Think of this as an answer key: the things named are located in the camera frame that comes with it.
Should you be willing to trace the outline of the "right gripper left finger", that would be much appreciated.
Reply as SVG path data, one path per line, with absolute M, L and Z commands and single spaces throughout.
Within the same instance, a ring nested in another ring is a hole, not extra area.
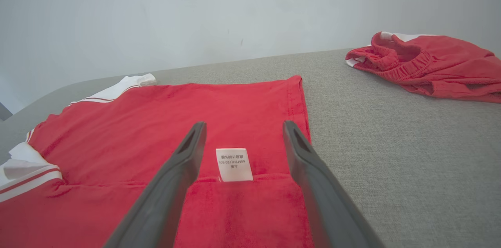
M 125 215 L 106 248 L 172 248 L 188 188 L 202 164 L 207 127 L 197 122 Z

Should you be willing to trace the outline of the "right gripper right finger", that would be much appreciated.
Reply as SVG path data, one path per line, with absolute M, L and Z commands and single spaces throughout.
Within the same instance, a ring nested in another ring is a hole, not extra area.
M 383 248 L 343 186 L 293 121 L 283 123 L 290 174 L 302 189 L 317 248 Z

